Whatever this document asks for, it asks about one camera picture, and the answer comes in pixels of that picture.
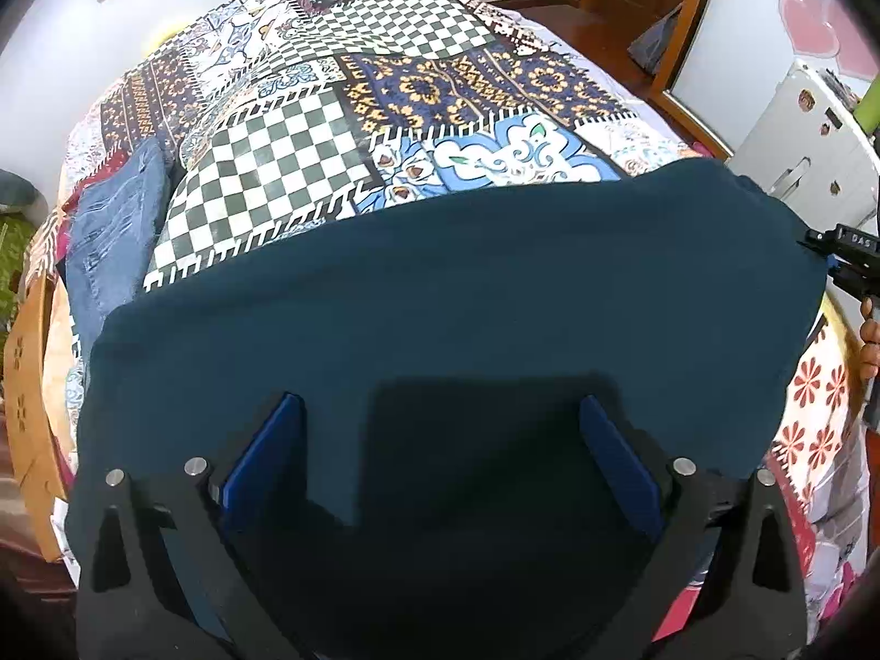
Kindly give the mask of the person's right hand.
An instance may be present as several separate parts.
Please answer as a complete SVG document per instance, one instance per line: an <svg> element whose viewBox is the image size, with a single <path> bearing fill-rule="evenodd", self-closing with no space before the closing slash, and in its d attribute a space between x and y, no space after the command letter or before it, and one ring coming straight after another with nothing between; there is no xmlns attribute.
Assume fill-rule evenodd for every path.
<svg viewBox="0 0 880 660"><path fill-rule="evenodd" d="M862 382L871 382L880 370L880 325L874 317L874 303L865 298L861 302L863 322L859 328L861 353L859 353L859 377Z"/></svg>

